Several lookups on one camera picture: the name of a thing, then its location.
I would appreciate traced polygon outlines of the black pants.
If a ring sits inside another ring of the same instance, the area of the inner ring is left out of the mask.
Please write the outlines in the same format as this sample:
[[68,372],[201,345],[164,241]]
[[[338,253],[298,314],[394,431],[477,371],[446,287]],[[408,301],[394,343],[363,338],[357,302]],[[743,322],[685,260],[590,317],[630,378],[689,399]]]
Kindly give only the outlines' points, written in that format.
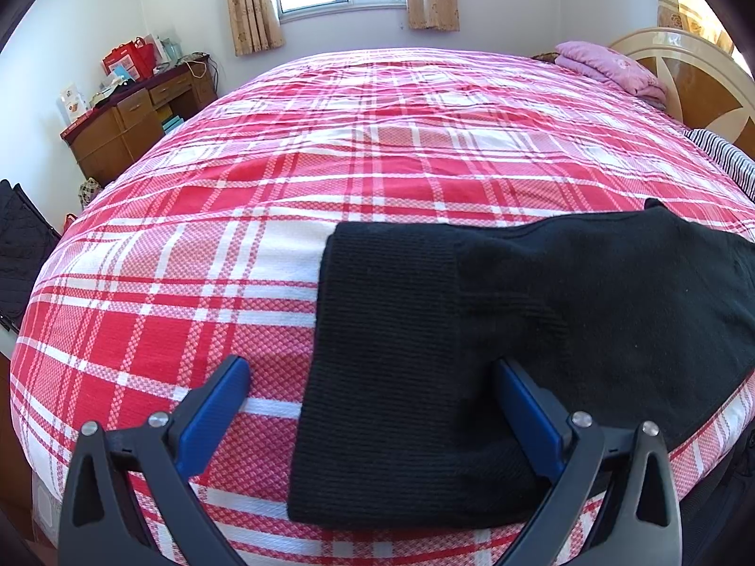
[[754,247],[657,200],[500,227],[345,222],[321,257],[286,509],[334,529],[498,528],[546,483],[505,421],[514,360],[669,447],[754,368]]

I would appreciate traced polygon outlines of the dark backpack on floor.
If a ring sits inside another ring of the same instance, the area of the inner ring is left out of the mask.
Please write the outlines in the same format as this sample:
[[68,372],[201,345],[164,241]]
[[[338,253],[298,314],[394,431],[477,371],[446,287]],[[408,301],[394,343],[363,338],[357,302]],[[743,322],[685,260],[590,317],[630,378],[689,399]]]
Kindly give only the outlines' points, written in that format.
[[754,423],[681,501],[682,564],[755,564]]

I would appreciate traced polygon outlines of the black folding chair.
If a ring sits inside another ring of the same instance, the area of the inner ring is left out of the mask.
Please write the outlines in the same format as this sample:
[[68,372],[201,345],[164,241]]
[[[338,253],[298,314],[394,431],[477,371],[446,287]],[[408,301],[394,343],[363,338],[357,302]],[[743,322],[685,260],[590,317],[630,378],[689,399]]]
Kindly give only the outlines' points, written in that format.
[[0,184],[1,326],[18,333],[43,264],[60,241],[19,184]]

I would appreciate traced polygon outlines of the red plaid bed sheet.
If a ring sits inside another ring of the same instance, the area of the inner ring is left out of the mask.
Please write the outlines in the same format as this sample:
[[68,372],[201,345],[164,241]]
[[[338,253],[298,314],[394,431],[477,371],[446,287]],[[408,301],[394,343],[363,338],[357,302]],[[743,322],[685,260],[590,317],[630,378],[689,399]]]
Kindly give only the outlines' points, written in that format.
[[340,221],[521,225],[647,198],[742,236],[754,206],[681,126],[521,56],[313,55],[221,97],[70,225],[10,362],[14,431],[51,502],[83,423],[174,408],[230,354],[255,382],[192,485],[251,565],[487,565],[513,528],[327,533],[286,517],[316,281]]

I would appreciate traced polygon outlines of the patterned paper bag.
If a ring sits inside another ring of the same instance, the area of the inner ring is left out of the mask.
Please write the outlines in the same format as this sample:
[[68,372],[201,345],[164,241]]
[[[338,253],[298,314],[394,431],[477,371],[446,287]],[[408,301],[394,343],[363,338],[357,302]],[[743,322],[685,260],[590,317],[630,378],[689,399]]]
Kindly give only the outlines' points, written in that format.
[[94,178],[85,180],[79,187],[78,198],[82,209],[86,209],[93,200],[103,191],[102,185]]

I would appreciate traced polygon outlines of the striped grey pillow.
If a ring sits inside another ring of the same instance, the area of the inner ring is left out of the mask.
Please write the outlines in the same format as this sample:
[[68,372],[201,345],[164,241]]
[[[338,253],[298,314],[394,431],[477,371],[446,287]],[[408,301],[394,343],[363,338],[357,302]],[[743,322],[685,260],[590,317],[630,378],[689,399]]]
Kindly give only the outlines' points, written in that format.
[[755,164],[744,151],[708,129],[689,129],[685,135],[737,184],[749,200],[755,200]]

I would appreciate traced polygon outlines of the brown wooden desk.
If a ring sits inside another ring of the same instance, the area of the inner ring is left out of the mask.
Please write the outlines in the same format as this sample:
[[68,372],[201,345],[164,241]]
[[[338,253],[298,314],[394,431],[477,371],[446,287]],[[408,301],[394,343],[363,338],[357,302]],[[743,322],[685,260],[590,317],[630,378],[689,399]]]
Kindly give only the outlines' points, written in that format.
[[166,135],[165,120],[192,119],[218,98],[216,88],[214,60],[201,54],[114,92],[60,137],[82,174],[108,185]]

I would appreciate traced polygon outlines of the teal box under desk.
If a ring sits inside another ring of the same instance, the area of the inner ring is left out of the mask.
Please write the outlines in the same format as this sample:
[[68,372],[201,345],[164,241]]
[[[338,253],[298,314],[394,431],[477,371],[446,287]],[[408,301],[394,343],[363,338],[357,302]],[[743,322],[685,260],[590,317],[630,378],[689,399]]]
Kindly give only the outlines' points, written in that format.
[[183,119],[183,117],[176,115],[175,117],[171,117],[170,119],[165,120],[162,123],[162,130],[164,130],[165,134],[168,134],[171,132],[171,130],[178,128],[178,126],[181,126],[184,122],[185,119]]

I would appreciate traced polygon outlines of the white greeting card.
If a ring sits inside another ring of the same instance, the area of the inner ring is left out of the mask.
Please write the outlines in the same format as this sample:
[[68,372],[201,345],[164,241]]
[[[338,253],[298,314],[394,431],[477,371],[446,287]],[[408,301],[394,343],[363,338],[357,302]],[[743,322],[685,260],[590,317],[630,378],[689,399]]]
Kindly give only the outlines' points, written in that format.
[[74,83],[70,83],[69,86],[61,90],[59,106],[67,125],[75,123],[90,111],[87,100],[79,92],[78,87]]

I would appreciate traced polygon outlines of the cream and brown headboard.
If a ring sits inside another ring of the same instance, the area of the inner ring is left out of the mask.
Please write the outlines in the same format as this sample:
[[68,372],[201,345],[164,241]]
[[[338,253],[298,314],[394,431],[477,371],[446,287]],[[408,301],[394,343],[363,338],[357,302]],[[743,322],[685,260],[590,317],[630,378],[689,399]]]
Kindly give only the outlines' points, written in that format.
[[667,87],[667,114],[754,154],[754,81],[718,46],[683,29],[645,28],[611,44]]

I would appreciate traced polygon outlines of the folded pink blanket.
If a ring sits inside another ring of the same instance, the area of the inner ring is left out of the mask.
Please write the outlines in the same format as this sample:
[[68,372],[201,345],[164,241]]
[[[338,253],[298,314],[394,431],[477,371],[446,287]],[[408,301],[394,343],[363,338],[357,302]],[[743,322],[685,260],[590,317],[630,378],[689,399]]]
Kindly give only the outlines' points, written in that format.
[[636,60],[609,47],[585,41],[559,43],[555,52],[555,64],[560,67],[618,87],[659,110],[667,108],[667,88]]

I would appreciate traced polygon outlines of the red gift bag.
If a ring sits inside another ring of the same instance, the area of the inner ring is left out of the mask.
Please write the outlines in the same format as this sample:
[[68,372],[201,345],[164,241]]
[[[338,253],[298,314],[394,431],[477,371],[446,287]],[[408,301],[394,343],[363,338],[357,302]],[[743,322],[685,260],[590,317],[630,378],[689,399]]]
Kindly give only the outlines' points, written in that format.
[[117,67],[126,69],[137,82],[146,81],[153,76],[156,67],[155,46],[143,37],[122,43],[102,59],[106,72],[111,73]]

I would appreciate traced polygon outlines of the yellow side curtain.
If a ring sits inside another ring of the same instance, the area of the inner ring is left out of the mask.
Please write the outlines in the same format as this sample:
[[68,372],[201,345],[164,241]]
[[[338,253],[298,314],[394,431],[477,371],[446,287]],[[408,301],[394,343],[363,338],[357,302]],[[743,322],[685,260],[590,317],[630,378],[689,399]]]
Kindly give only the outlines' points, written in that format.
[[695,34],[728,55],[735,51],[735,43],[706,0],[658,0],[658,25]]

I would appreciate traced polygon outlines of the left beige curtain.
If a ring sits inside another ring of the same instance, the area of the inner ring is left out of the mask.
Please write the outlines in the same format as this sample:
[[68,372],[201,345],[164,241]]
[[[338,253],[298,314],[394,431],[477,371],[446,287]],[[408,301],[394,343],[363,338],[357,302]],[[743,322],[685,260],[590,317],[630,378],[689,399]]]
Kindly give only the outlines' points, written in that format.
[[277,0],[226,0],[234,52],[247,56],[284,45]]

